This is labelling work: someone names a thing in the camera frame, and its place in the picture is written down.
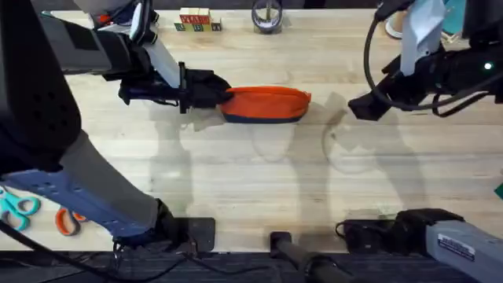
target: orange-handled scissors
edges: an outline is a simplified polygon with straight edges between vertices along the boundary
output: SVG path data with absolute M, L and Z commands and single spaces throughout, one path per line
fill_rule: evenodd
M 80 232 L 80 223 L 86 222 L 87 218 L 65 207 L 60 207 L 56 216 L 56 228 L 64 236 L 73 236 Z

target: sticker label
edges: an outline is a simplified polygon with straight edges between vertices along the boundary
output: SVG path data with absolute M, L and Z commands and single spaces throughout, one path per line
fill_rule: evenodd
M 439 234 L 439 246 L 470 261 L 475 261 L 475 249 L 451 237 Z

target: scissors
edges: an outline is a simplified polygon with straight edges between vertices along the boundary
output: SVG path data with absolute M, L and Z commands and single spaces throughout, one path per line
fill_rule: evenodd
M 31 209 L 26 209 L 24 205 L 31 203 Z M 30 225 L 27 216 L 36 213 L 40 208 L 40 200 L 36 197 L 16 197 L 7 192 L 4 186 L 0 186 L 0 214 L 2 221 L 9 224 L 18 231 L 25 230 Z M 12 223 L 9 216 L 16 218 L 19 225 Z
M 80 232 L 80 223 L 87 222 L 86 216 L 82 216 L 65 207 L 58 209 L 56 216 L 56 228 L 64 236 L 74 236 Z

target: wooden block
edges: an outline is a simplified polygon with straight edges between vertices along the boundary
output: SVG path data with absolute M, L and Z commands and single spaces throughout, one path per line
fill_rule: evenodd
M 213 31 L 211 24 L 203 24 L 203 31 Z
M 204 31 L 202 24 L 192 24 L 192 28 L 194 31 Z
M 174 27 L 176 28 L 177 31 L 186 31 L 185 25 L 181 21 L 175 21 Z
M 210 24 L 211 23 L 210 9 L 200 8 L 198 16 L 199 16 L 199 23 L 200 24 Z
M 180 9 L 180 20 L 183 24 L 190 24 L 190 9 L 181 8 Z
M 191 24 L 200 24 L 199 8 L 189 8 L 189 22 Z
M 222 18 L 218 20 L 211 21 L 211 30 L 212 31 L 222 31 Z

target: wooden tabletop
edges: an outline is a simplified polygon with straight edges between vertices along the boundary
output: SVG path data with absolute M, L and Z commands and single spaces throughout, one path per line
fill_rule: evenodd
M 160 12 L 160 39 L 189 68 L 215 70 L 232 86 L 290 86 L 313 94 L 309 112 L 284 125 L 224 123 L 216 111 L 117 97 L 118 83 L 69 76 L 83 129 L 139 189 L 176 216 L 212 216 L 217 251 L 265 251 L 271 231 L 288 230 L 305 248 L 337 251 L 336 222 L 394 218 L 407 208 L 445 208 L 503 237 L 503 106 L 486 99 L 449 119 L 390 111 L 358 121 L 347 101 L 368 91 L 362 52 L 373 11 L 286 11 L 279 35 L 253 31 L 250 11 L 212 11 L 222 32 L 177 32 L 177 11 Z M 88 25 L 80 12 L 60 17 Z M 380 69 L 399 42 L 380 29 L 371 65 Z M 58 205 L 42 201 L 29 237 L 57 250 L 109 250 L 93 223 L 76 237 L 53 224 Z M 0 236 L 0 249 L 25 249 Z

